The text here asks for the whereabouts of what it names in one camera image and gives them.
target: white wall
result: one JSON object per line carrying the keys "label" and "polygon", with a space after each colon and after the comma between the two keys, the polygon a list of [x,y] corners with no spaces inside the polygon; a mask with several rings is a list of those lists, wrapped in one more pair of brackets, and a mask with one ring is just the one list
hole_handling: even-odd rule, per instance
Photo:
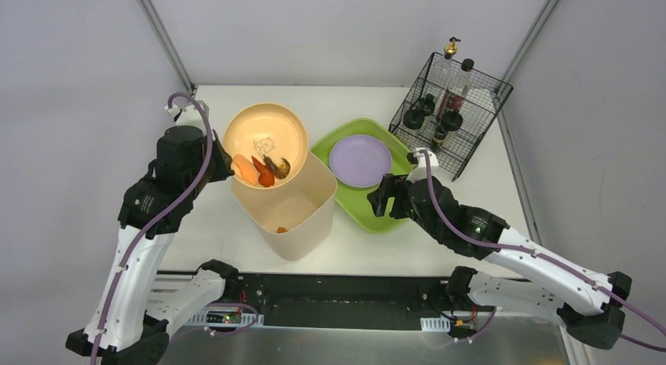
{"label": "white wall", "polygon": [[[666,0],[562,0],[506,108],[546,246],[666,323]],[[627,313],[625,334],[666,345]],[[620,341],[598,364],[664,363]]]}
{"label": "white wall", "polygon": [[181,87],[136,0],[0,0],[0,39],[0,363],[80,363],[65,339]]}
{"label": "white wall", "polygon": [[501,76],[545,0],[153,0],[195,83],[410,86],[451,36]]}

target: yellow plate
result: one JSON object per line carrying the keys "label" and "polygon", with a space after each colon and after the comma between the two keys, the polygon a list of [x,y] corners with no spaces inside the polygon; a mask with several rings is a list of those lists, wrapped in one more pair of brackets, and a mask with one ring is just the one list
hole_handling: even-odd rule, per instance
{"label": "yellow plate", "polygon": [[[291,171],[284,179],[275,179],[275,184],[267,188],[279,187],[289,182],[302,168],[308,155],[308,134],[301,119],[292,110],[280,104],[253,104],[244,108],[231,120],[222,147],[232,157],[243,155],[250,162],[255,157],[262,164],[265,155],[280,165],[285,158]],[[236,170],[235,178],[252,188],[266,188],[252,185],[240,177]]]}

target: black wire rack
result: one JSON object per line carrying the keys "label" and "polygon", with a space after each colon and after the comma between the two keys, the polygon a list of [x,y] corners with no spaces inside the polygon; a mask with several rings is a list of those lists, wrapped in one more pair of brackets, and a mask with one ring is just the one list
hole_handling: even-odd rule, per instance
{"label": "black wire rack", "polygon": [[[437,66],[442,58],[440,53],[432,53],[428,61],[414,81],[389,125],[389,131],[410,149],[430,148],[431,138],[435,130],[435,117],[440,110],[445,95],[443,86],[447,76]],[[452,61],[452,76],[459,73],[460,62]],[[514,87],[483,72],[472,69],[470,73],[470,90],[463,101],[459,113],[463,124],[456,132],[449,133],[444,143],[436,151],[439,165],[453,174],[455,181],[465,170],[467,163],[476,152],[478,145],[495,121],[504,103],[511,95]],[[432,94],[435,99],[435,111],[426,117],[418,135],[408,132],[401,126],[404,113],[413,108],[416,101]]]}

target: tabletop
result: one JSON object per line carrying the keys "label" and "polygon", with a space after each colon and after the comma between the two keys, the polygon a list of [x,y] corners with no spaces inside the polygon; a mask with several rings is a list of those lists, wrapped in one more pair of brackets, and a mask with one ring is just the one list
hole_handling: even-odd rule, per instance
{"label": "tabletop", "polygon": [[[287,106],[303,121],[312,146],[342,124],[370,118],[388,127],[408,88],[336,86],[200,86],[196,99],[210,109],[210,124],[222,136],[233,116],[247,106],[273,102]],[[182,222],[162,270],[193,270],[210,259],[241,272],[278,272],[372,276],[446,276],[458,265],[495,276],[516,274],[454,254],[418,225],[405,222],[393,231],[371,234],[339,207],[331,234],[310,254],[285,261],[264,242],[233,197],[230,183],[209,184]],[[462,176],[446,185],[459,203],[482,207],[527,235],[500,128],[490,127]]]}

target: trash can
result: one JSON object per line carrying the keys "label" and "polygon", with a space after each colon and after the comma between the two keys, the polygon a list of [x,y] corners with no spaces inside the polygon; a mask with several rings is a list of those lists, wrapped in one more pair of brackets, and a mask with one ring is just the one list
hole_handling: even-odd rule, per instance
{"label": "trash can", "polygon": [[[295,261],[331,232],[337,187],[333,173],[308,151],[300,173],[289,183],[257,189],[234,179],[231,190],[269,246],[283,259]],[[280,227],[287,231],[278,233]]]}

